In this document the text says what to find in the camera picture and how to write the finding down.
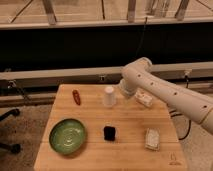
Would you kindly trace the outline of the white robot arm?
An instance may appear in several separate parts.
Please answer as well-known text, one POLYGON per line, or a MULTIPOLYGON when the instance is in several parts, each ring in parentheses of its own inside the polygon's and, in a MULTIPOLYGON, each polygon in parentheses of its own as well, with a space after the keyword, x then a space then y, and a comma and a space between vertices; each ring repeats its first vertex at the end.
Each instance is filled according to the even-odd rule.
POLYGON ((213 135, 213 98, 160 79, 150 73, 152 62, 142 57, 122 68, 119 88, 124 97, 138 88, 151 93, 213 135))

